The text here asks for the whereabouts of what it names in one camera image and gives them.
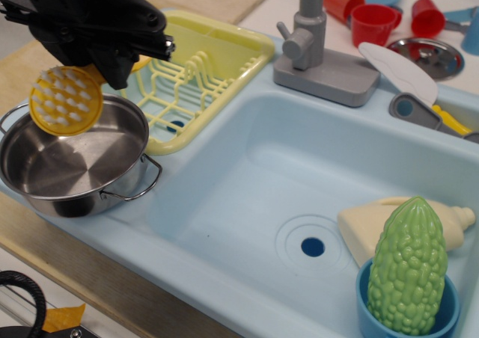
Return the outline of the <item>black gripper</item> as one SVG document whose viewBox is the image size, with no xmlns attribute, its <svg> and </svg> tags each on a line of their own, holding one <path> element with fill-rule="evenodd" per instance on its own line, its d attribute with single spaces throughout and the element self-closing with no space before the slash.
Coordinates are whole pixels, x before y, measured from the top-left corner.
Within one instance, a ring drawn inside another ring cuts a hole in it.
<svg viewBox="0 0 479 338">
<path fill-rule="evenodd" d="M 169 60 L 175 50 L 164 14 L 146 0 L 1 0 L 1 12 L 25 25 L 66 66 L 94 64 L 115 90 L 139 56 Z"/>
</svg>

